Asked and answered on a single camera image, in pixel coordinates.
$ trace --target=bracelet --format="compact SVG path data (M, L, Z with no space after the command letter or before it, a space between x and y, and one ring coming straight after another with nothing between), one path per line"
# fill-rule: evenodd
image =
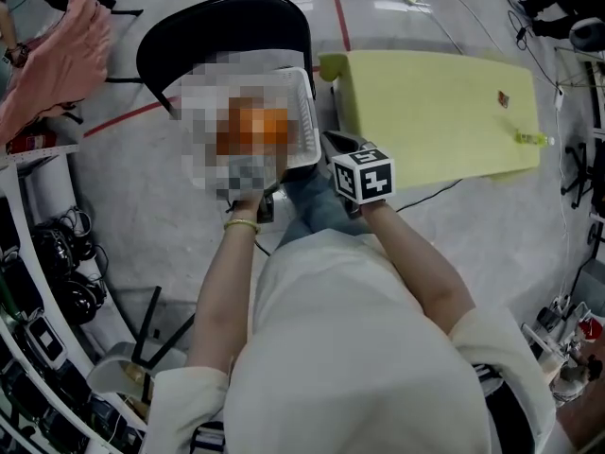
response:
M258 234L259 232L261 232L261 226L260 225L258 225L256 222L252 222L251 220L245 220L244 218L234 218L232 220L229 220L228 222L225 223L225 225L223 225L223 230L227 230L232 225L235 225L235 224L238 224L238 223L243 223L245 225L250 226L252 229L254 229L254 232L256 234Z

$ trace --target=chair backrest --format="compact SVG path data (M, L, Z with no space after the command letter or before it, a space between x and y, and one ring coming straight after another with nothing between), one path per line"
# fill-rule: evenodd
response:
M216 54L259 49L302 52L315 95L309 24L289 0L208 0L181 10L147 33L136 66L151 93L172 112L164 89L175 80Z
M571 27L569 41L583 52L605 50L605 22L596 17L580 20Z

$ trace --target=sleeve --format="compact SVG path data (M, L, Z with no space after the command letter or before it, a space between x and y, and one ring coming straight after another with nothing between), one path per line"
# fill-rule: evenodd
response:
M228 383L224 373L209 367L160 372L155 377L142 452L188 454L196 428L222 410Z
M449 337L469 363L491 365L509 384L540 452L555 425L555 402L542 368L510 312L473 309L458 321Z

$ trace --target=black and white marker cube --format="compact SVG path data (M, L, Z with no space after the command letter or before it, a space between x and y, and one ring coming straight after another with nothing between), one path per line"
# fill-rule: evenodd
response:
M355 203L395 195L395 163L379 148L332 158L337 192Z

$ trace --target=jeans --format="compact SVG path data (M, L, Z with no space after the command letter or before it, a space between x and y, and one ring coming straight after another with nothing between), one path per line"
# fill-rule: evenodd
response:
M334 229L349 236L371 233L363 218L349 218L335 195L331 180L317 170L306 180L284 183L284 188L294 203L297 217L288 225L277 249L324 229Z
M605 17L605 9L601 0L526 0L523 3L527 15L535 18L538 13L548 7L558 4L567 13L567 17L552 22L535 20L532 29L536 35L567 39L571 27L580 20L588 17Z

